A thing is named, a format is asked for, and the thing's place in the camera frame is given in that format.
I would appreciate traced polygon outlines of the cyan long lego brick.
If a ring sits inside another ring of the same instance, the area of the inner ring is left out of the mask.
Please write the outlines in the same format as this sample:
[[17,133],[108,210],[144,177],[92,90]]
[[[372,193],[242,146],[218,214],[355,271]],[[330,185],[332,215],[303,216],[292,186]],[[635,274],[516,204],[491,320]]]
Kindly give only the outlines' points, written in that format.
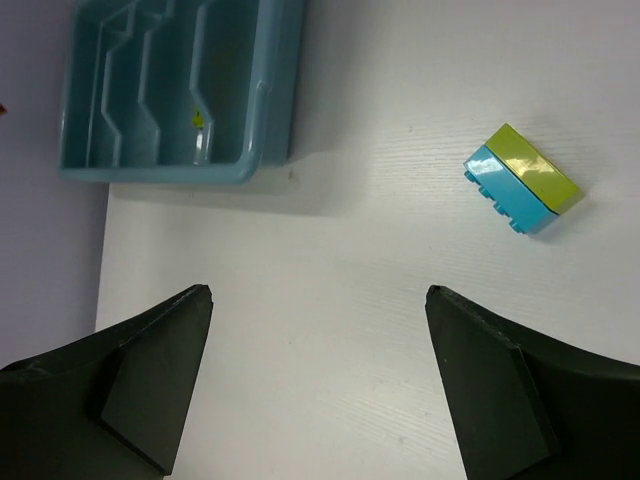
[[488,147],[476,150],[464,168],[465,177],[500,215],[509,218],[516,233],[538,234],[558,218]]

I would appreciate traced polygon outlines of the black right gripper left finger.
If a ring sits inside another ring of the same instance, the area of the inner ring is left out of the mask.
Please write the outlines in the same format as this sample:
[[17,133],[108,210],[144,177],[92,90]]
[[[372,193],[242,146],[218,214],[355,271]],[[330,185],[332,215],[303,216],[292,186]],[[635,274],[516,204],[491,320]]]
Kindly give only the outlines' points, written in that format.
[[149,310],[1,370],[4,479],[172,474],[213,311],[193,285]]

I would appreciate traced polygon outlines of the green long lego brick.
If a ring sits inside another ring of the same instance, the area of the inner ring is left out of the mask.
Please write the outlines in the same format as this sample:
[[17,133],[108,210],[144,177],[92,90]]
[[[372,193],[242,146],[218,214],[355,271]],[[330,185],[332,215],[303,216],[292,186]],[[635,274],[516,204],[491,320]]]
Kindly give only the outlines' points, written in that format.
[[485,145],[555,214],[566,213],[584,198],[584,192],[575,182],[508,123]]

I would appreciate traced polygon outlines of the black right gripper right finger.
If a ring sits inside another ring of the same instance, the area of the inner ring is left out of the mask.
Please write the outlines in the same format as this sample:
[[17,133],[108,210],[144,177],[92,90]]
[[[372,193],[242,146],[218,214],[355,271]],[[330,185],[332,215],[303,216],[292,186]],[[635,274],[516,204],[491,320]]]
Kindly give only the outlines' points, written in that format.
[[425,312],[469,479],[636,479],[639,368],[439,285]]

